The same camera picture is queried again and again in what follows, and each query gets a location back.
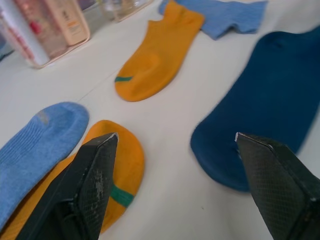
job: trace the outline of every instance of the green stripe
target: green stripe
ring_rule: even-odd
[[[120,205],[124,206],[125,208],[129,207],[129,205],[134,200],[134,197],[132,194],[121,190],[118,188],[115,184],[112,186],[111,194],[110,196]]]
[[[128,82],[132,78],[133,78],[132,76],[128,76],[128,77],[117,76],[114,81],[115,82]]]

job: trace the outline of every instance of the white table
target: white table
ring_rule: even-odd
[[[102,24],[88,12],[92,40],[47,68],[28,68],[17,53],[1,62],[0,147],[42,108],[78,102],[90,113],[88,129],[99,120],[114,121],[137,136],[145,153],[137,196],[101,240],[271,240],[252,197],[211,180],[189,141],[238,78],[257,40],[273,30],[311,29],[320,23],[320,2],[270,0],[257,34],[231,32],[213,41],[200,32],[165,89],[125,102],[115,92],[115,76],[142,42],[147,20],[162,18],[158,5],[156,0],[118,24]],[[319,142],[317,117],[299,157],[318,177]]]

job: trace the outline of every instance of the ribbed sock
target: ribbed sock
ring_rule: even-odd
[[[159,12],[164,14],[169,0],[163,0]],[[240,34],[253,34],[259,29],[264,18],[267,1],[243,3],[218,0],[176,0],[190,11],[203,14],[205,22],[202,31],[217,40],[230,29]]]
[[[83,136],[89,115],[63,102],[38,112],[0,149],[0,230],[26,194]]]
[[[262,37],[239,79],[195,129],[191,148],[218,183],[248,192],[237,132],[274,139],[296,153],[320,102],[320,27]]]
[[[97,122],[91,127],[83,144],[109,133],[118,133],[119,140],[113,170],[113,188],[109,197],[101,232],[108,229],[133,201],[144,174],[144,153],[137,138],[124,127],[107,120]],[[50,183],[75,158],[76,154],[59,162],[22,200],[4,229],[1,240],[16,239],[29,216],[37,206]]]
[[[170,1],[163,20],[149,21],[147,34],[115,79],[115,89],[129,102],[162,90],[175,77],[204,17]]]

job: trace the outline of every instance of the mustard yellow sock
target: mustard yellow sock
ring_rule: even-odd
[[[147,99],[177,74],[204,16],[171,0],[161,21],[149,21],[147,34],[115,79],[115,89],[128,102]]]
[[[144,153],[138,139],[124,127],[107,120],[97,122],[89,130],[83,144],[99,136],[118,133],[118,145],[113,170],[113,188],[104,215],[101,232],[108,229],[125,212],[137,194],[144,174]],[[0,232],[0,240],[14,240],[37,206],[50,183],[75,158],[76,154],[59,162],[22,200]]]

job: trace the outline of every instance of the beige bottle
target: beige bottle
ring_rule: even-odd
[[[72,0],[44,0],[50,9],[54,20],[61,28],[69,46],[76,45],[85,39],[87,34],[81,19],[74,9]]]

